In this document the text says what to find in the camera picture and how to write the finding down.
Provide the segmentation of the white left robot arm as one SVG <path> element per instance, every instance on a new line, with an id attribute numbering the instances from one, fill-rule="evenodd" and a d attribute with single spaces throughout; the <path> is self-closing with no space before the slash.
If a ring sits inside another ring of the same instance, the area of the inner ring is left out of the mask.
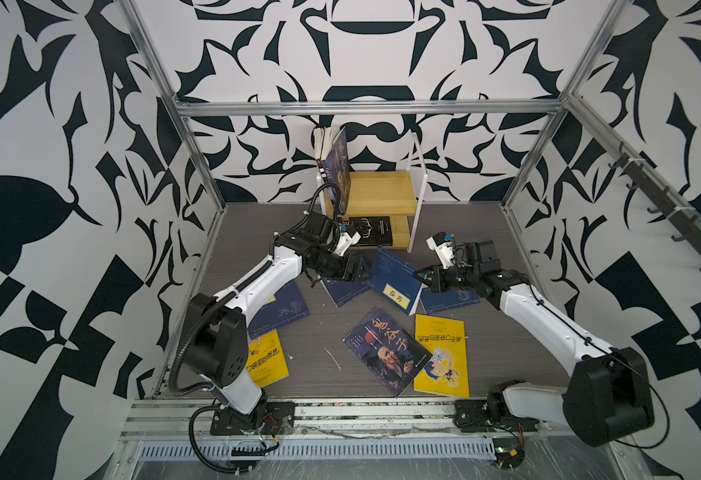
<path id="1" fill-rule="evenodd" d="M 170 392 L 184 396 L 210 391 L 234 411 L 252 413 L 262 399 L 262 388 L 246 370 L 252 319 L 284 285 L 304 273 L 344 282 L 368 279 L 369 267 L 359 255 L 348 254 L 359 240 L 360 234 L 351 230 L 334 233 L 328 244 L 306 230 L 276 236 L 270 253 L 240 280 L 212 296 L 192 298 L 170 367 Z"/>

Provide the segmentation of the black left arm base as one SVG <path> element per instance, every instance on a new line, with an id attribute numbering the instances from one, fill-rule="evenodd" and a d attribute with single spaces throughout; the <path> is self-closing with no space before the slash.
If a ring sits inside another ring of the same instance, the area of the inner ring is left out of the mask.
<path id="1" fill-rule="evenodd" d="M 224 407 L 214 414 L 210 434 L 232 436 L 258 433 L 274 436 L 292 429 L 294 416 L 296 416 L 294 402 L 260 401 L 250 414 Z"/>

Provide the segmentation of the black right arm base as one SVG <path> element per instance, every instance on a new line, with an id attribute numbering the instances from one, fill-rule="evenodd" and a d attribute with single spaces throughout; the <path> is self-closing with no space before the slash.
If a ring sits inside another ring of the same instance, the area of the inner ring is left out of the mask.
<path id="1" fill-rule="evenodd" d="M 518 428 L 536 432 L 539 421 L 512 415 L 502 397 L 506 388 L 520 383 L 521 380 L 510 380 L 491 386 L 484 399 L 455 400 L 453 424 L 463 433 Z"/>

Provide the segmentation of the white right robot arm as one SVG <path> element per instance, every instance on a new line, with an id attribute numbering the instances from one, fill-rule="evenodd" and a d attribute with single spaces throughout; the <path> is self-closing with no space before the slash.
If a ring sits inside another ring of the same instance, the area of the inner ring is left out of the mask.
<path id="1" fill-rule="evenodd" d="M 561 425 L 598 447 L 653 426 L 654 392 L 644 357 L 616 348 L 557 309 L 527 275 L 502 267 L 490 240 L 458 245 L 438 232 L 426 241 L 438 262 L 414 276 L 434 293 L 470 291 L 516 321 L 559 362 L 566 387 L 508 381 L 491 388 L 486 416 Z"/>

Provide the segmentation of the thick blue book yellow label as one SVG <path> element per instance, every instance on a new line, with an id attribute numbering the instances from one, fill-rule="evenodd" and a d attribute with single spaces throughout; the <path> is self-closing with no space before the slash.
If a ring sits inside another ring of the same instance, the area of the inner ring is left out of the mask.
<path id="1" fill-rule="evenodd" d="M 424 284 L 415 277 L 414 267 L 390 251 L 378 247 L 366 283 L 372 291 L 396 305 L 406 315 L 417 309 Z"/>

